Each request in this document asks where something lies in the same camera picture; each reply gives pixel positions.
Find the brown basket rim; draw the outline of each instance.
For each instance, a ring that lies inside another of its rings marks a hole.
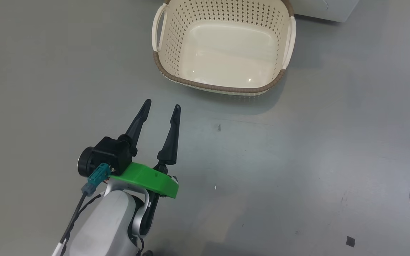
[[[288,9],[289,17],[294,16],[293,7],[292,7],[290,1],[289,0],[281,0],[281,1],[283,2],[284,5],[286,5],[286,8]],[[170,2],[171,2],[171,0],[165,0],[166,5],[168,5]],[[286,72],[286,69],[280,70],[280,72],[275,77],[275,79],[273,79],[273,81],[271,81],[270,83],[268,83],[265,86],[258,87],[258,88],[225,87],[225,86],[217,86],[217,85],[211,85],[211,84],[206,84],[206,83],[194,82],[194,81],[191,81],[191,80],[179,78],[178,76],[174,76],[174,75],[170,74],[161,65],[161,61],[159,59],[159,53],[158,52],[153,51],[153,57],[154,57],[154,63],[158,67],[159,71],[161,71],[161,73],[166,78],[169,78],[170,80],[175,81],[177,83],[182,83],[182,84],[186,84],[186,85],[189,85],[189,86],[198,87],[200,89],[215,90],[215,91],[221,91],[221,92],[236,92],[236,93],[239,93],[239,94],[256,94],[256,93],[259,93],[259,92],[265,92],[268,89],[271,89],[273,86],[275,86],[275,84],[277,84],[281,80],[281,78],[283,78],[283,76]]]

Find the small debris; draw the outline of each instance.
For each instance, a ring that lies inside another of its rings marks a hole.
[[[347,240],[346,240],[346,245],[347,245],[347,246],[350,246],[350,247],[354,247],[354,246],[355,246],[355,239],[352,238],[352,237],[350,237],[350,236],[348,236],[348,237],[347,237]]]

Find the green bracket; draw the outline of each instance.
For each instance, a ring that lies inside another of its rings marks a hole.
[[[120,176],[110,177],[171,198],[176,198],[178,192],[178,183],[171,177],[136,162],[132,162]]]

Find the basket bottom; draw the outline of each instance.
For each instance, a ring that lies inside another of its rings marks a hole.
[[[271,30],[229,21],[197,21],[185,34],[180,75],[205,84],[259,88],[273,79],[278,60]]]

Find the plastic basket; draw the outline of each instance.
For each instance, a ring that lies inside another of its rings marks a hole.
[[[283,77],[295,34],[289,0],[167,0],[153,22],[154,61],[186,86],[259,95]]]

